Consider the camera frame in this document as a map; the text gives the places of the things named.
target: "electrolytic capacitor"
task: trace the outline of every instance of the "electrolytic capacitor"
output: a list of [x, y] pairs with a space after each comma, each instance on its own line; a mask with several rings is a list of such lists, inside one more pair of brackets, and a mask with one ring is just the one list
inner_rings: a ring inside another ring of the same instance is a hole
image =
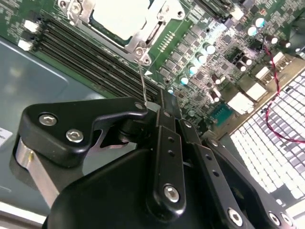
[[273, 36], [273, 35], [266, 35], [265, 36], [265, 41], [267, 43], [276, 44], [278, 42], [278, 38]]
[[170, 93], [170, 94], [173, 94], [173, 87], [168, 87], [167, 92]]
[[237, 67], [241, 72], [245, 72], [245, 71], [247, 70], [247, 67], [244, 66], [244, 64], [241, 63], [241, 62], [238, 62], [237, 65], [236, 65], [236, 67]]
[[180, 83], [182, 85], [187, 85], [189, 83], [189, 79], [184, 75], [180, 77]]
[[220, 101], [219, 97], [217, 96], [217, 94], [214, 91], [210, 91], [210, 95], [211, 95], [214, 102], [219, 102]]
[[258, 28], [261, 28], [265, 25], [265, 19], [264, 18], [256, 18], [254, 20], [254, 25]]
[[280, 46], [283, 47], [283, 48], [290, 48], [291, 46], [291, 43], [289, 41], [286, 41], [286, 40], [281, 40], [280, 41]]
[[211, 45], [211, 44], [207, 44], [204, 46], [205, 51], [209, 54], [212, 55], [216, 52], [216, 48], [215, 46]]
[[247, 33], [249, 36], [253, 37], [257, 34], [257, 28], [255, 26], [251, 26], [248, 28]]
[[244, 62], [246, 65], [250, 66], [252, 64], [252, 60], [246, 56], [242, 58], [242, 62]]
[[213, 80], [214, 84], [216, 84], [216, 85], [221, 84], [221, 80], [215, 74], [212, 75], [212, 80]]
[[190, 75], [194, 75], [198, 72], [198, 68], [196, 68], [195, 65], [193, 65], [193, 64], [190, 64], [188, 66], [188, 69], [189, 69]]
[[200, 64], [205, 64], [207, 57], [205, 55], [202, 55], [201, 53], [196, 54], [196, 59]]

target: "red and black wire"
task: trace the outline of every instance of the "red and black wire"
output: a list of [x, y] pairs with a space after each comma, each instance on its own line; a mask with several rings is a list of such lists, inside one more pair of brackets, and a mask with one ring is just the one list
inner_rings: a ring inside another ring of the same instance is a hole
[[279, 137], [279, 138], [282, 138], [282, 139], [285, 139], [286, 141], [288, 142], [295, 142], [295, 143], [304, 143], [305, 144], [305, 141], [303, 140], [297, 140], [297, 139], [293, 139], [293, 138], [288, 138], [288, 137], [285, 137], [283, 135], [281, 135], [280, 133], [276, 132], [272, 126], [269, 124], [269, 114], [270, 114], [270, 110], [271, 110], [271, 106], [273, 104], [273, 102], [277, 99], [277, 97], [280, 96], [280, 92], [281, 92], [281, 86], [280, 86], [280, 82], [279, 82], [279, 79], [278, 79], [278, 75], [277, 75], [277, 71], [276, 71], [276, 65], [275, 65], [275, 62], [274, 62], [274, 59], [273, 59], [273, 55], [272, 53], [268, 50], [268, 48], [265, 46], [265, 52], [267, 53], [268, 56], [270, 56], [271, 58], [271, 63], [272, 63], [272, 69], [274, 71], [274, 81], [275, 81], [275, 84], [276, 84], [276, 95], [274, 96], [274, 98], [270, 101], [270, 103], [268, 104], [267, 106], [267, 109], [266, 109], [266, 115], [265, 115], [265, 118], [266, 118], [266, 124], [269, 128], [269, 130], [271, 130], [275, 136]]

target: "wire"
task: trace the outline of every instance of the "wire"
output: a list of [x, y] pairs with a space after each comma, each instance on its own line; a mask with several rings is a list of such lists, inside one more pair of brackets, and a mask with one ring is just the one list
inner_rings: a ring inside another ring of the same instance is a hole
[[276, 100], [277, 97], [279, 97], [280, 95], [280, 92], [281, 92], [281, 87], [280, 87], [280, 82], [279, 82], [279, 79], [278, 79], [278, 76], [277, 76], [277, 71], [276, 71], [276, 65], [275, 65], [275, 62], [274, 62], [274, 59], [273, 59], [273, 56], [271, 54], [271, 52], [268, 50], [268, 48], [265, 46], [265, 51], [267, 53], [268, 56], [270, 56], [271, 58], [271, 63], [272, 63], [272, 68], [273, 68], [273, 71], [274, 71], [274, 81], [276, 83], [276, 95], [274, 96], [274, 98], [270, 101], [269, 105], [267, 106], [267, 110], [266, 110], [266, 124], [267, 124], [267, 127], [269, 128], [269, 130], [271, 130], [275, 136], [277, 136], [278, 138], [282, 138], [282, 139], [285, 139], [286, 141], [288, 142], [295, 142], [295, 143], [303, 143], [305, 144], [305, 141], [302, 141], [302, 140], [297, 140], [297, 139], [292, 139], [292, 138], [287, 138], [283, 135], [281, 135], [280, 133], [276, 132], [272, 126], [269, 124], [269, 114], [270, 114], [270, 109], [271, 109], [271, 105], [273, 104], [273, 102]]
[[139, 71], [140, 71], [140, 76], [141, 76], [141, 81], [142, 81], [142, 86], [143, 86], [144, 103], [147, 106], [146, 85], [145, 85], [144, 75], [143, 75], [143, 71], [142, 71], [141, 61], [138, 61], [138, 64], [139, 64]]

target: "metal socket frame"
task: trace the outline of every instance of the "metal socket frame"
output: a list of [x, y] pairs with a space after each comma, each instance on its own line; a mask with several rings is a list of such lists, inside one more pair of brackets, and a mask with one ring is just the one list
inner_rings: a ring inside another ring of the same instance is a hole
[[90, 25], [95, 0], [58, 0], [57, 4], [71, 25], [79, 27], [128, 61], [141, 62], [144, 66], [152, 64], [148, 52], [170, 20], [181, 21], [185, 17], [179, 0], [154, 0], [148, 9], [144, 27], [135, 33], [127, 45], [122, 46]]

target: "screw head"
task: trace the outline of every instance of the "screw head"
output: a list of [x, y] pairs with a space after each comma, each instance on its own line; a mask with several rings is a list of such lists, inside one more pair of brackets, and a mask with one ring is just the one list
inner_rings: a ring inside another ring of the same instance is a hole
[[137, 54], [138, 56], [142, 56], [143, 55], [143, 49], [141, 47], [136, 48], [135, 54]]
[[230, 219], [235, 223], [237, 226], [241, 227], [243, 225], [243, 219], [242, 217], [238, 214], [237, 211], [235, 211], [232, 208], [229, 208], [228, 214]]
[[191, 128], [192, 125], [189, 123], [189, 122], [184, 122], [184, 124], [188, 127], [188, 128]]
[[136, 106], [138, 109], [140, 109], [140, 110], [143, 110], [143, 109], [144, 109], [144, 107], [142, 106], [141, 103], [135, 103], [135, 106]]
[[65, 1], [60, 1], [59, 6], [64, 9], [67, 7], [67, 3]]
[[166, 117], [169, 117], [169, 118], [171, 117], [171, 115], [169, 113], [167, 113], [166, 111], [164, 111], [164, 114]]
[[179, 200], [179, 193], [177, 189], [175, 189], [173, 186], [170, 185], [165, 186], [164, 194], [173, 203], [177, 203]]
[[82, 134], [81, 131], [76, 130], [76, 129], [72, 129], [72, 130], [69, 130], [66, 133], [66, 138], [70, 142], [79, 143], [79, 142], [81, 142], [84, 139], [84, 135]]
[[270, 216], [270, 219], [272, 220], [272, 222], [277, 225], [277, 226], [280, 226], [281, 225], [281, 222], [280, 220], [278, 219], [278, 217], [273, 214], [272, 212], [269, 212], [269, 216]]
[[71, 7], [71, 11], [74, 14], [79, 14], [81, 12], [81, 5], [78, 2], [74, 3]]
[[218, 147], [218, 143], [214, 140], [211, 140], [211, 143], [213, 144], [213, 146]]
[[46, 126], [53, 126], [57, 123], [57, 119], [50, 114], [43, 114], [39, 117], [39, 122]]
[[285, 215], [284, 213], [281, 213], [281, 216], [290, 227], [293, 226], [292, 220], [287, 215]]

